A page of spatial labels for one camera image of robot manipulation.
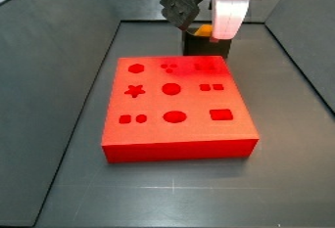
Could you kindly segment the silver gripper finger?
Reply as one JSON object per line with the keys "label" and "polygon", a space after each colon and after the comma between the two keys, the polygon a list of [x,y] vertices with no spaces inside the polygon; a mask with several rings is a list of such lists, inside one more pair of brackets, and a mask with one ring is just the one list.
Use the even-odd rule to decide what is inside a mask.
{"label": "silver gripper finger", "polygon": [[215,38],[215,37],[211,37],[210,41],[214,42],[214,43],[218,43],[220,40],[218,38]]}

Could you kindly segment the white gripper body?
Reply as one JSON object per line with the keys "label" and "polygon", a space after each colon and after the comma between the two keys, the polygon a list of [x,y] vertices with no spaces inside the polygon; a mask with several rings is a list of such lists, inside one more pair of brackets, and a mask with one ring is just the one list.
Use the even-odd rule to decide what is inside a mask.
{"label": "white gripper body", "polygon": [[212,0],[212,37],[234,39],[244,20],[251,0]]}

